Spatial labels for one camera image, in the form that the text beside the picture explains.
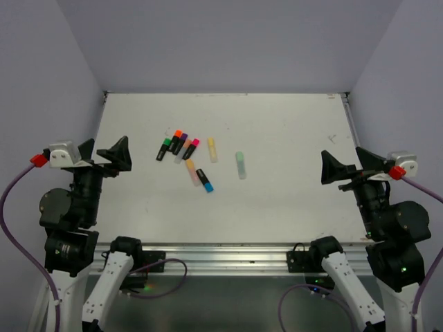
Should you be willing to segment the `pastel orange highlighter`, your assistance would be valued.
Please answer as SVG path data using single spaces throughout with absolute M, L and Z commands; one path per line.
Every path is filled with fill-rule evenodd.
M 191 177 L 191 180 L 194 184 L 194 186 L 199 186 L 201 184 L 199 177 L 197 176 L 197 172 L 195 169 L 195 164 L 193 161 L 189 158 L 186 160 L 186 167 L 188 169 L 189 175 Z

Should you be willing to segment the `blue black highlighter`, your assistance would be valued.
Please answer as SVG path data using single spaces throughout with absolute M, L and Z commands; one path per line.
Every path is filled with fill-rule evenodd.
M 210 183 L 210 181 L 208 180 L 207 176 L 205 175 L 204 171 L 202 169 L 197 169 L 196 174 L 197 174 L 198 179 L 201 181 L 201 184 L 203 185 L 203 187 L 207 191 L 207 193 L 212 192 L 214 190 L 214 188 L 213 188 L 212 184 Z

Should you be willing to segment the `pastel yellow highlighter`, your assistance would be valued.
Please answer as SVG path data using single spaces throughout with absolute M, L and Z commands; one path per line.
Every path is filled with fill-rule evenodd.
M 211 161 L 211 163 L 216 163 L 218 161 L 218 157 L 217 157 L 217 151 L 216 151 L 214 138 L 209 137 L 207 139 L 207 143 L 208 143 L 208 151 L 209 151 L 209 155 L 210 155 L 210 161 Z

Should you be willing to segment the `pastel green highlighter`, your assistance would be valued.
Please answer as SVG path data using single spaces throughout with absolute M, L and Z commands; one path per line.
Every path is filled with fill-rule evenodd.
M 244 162 L 244 155 L 241 151 L 237 151 L 235 153 L 236 163 L 237 163 L 237 172 L 239 179 L 246 179 L 246 168 Z

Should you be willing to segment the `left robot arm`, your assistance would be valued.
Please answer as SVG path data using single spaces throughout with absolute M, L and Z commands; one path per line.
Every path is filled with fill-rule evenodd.
M 39 224 L 45 229 L 44 267 L 56 292 L 53 309 L 48 312 L 47 327 L 59 331 L 104 331 L 109 309 L 128 273 L 153 263 L 143 251 L 140 240 L 117 237 L 111 242 L 104 270 L 85 297 L 98 232 L 96 225 L 102 182 L 132 169 L 129 138 L 123 136 L 109 149 L 97 154 L 105 163 L 92 159 L 94 139 L 76 146 L 71 141 L 57 142 L 44 150 L 50 167 L 72 173 L 69 189 L 55 188 L 39 202 Z

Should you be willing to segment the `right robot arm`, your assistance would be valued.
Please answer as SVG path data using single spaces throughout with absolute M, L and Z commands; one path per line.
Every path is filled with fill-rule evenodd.
M 321 153 L 323 185 L 341 182 L 339 189 L 353 192 L 371 244 L 368 263 L 380 288 L 378 306 L 350 268 L 344 249 L 333 237 L 310 243 L 308 262 L 325 271 L 345 298 L 359 331 L 423 331 L 419 295 L 428 281 L 417 243 L 430 239 L 429 215 L 414 201 L 390 204 L 391 180 L 408 180 L 417 173 L 417 157 L 407 151 L 378 156 L 356 148 L 359 162 L 344 165 L 324 150 Z

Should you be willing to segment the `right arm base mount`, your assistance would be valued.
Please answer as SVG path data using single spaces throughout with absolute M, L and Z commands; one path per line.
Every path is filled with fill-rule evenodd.
M 317 263 L 304 243 L 296 243 L 290 251 L 286 252 L 287 269 L 289 273 L 302 273 L 308 289 L 315 293 L 326 294 L 326 290 L 335 288 L 333 279 Z

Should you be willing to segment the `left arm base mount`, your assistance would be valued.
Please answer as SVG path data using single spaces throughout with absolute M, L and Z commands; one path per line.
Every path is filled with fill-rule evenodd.
M 162 261 L 165 258 L 166 258 L 165 251 L 155 251 L 155 250 L 143 251 L 141 256 L 136 258 L 134 266 L 132 267 L 131 270 L 136 270 L 137 268 L 141 268 L 143 266 L 147 266 L 156 263 L 158 261 Z M 126 276 L 126 278 L 124 278 L 120 286 L 120 290 L 134 291 L 135 293 L 137 293 L 139 288 L 145 288 L 149 272 L 163 273 L 164 264 L 159 264 L 151 268 L 146 268 L 145 270 Z

